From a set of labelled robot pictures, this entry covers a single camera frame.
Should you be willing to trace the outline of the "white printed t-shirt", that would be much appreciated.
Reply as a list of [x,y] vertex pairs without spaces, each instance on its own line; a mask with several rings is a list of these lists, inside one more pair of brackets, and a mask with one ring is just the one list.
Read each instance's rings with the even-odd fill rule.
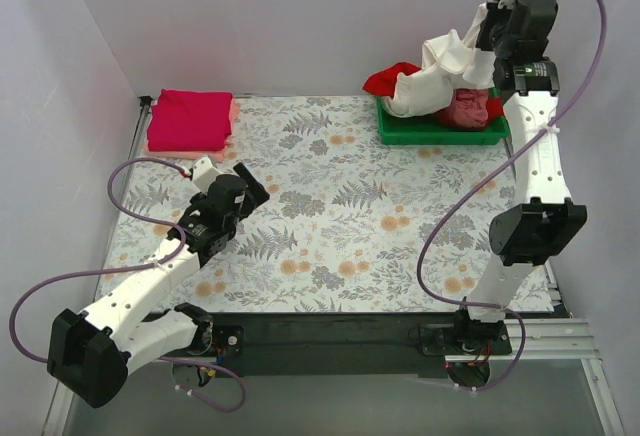
[[463,37],[452,29],[425,40],[421,69],[396,77],[393,95],[382,98],[385,110],[397,118],[425,116],[448,107],[457,89],[491,88],[495,55],[476,47],[487,14],[487,5],[483,3]]

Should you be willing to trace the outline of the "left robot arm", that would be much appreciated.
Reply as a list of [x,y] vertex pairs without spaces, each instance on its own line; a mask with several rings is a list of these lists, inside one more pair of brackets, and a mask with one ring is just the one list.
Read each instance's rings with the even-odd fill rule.
[[242,163],[223,173],[202,157],[187,176],[199,191],[147,266],[81,312],[66,309],[52,323],[47,372],[94,408],[112,400],[142,366],[174,351],[200,356],[212,347],[213,319],[190,303],[144,319],[222,252],[269,194]]

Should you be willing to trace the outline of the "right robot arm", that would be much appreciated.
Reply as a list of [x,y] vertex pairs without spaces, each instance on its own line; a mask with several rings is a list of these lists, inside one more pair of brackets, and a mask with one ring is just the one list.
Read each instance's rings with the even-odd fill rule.
[[551,123],[560,84],[545,50],[557,13],[556,0],[492,0],[480,26],[476,46],[495,56],[493,82],[511,131],[515,198],[491,221],[491,257],[445,338],[464,353],[510,353],[506,308],[524,280],[558,255],[587,220],[564,180]]

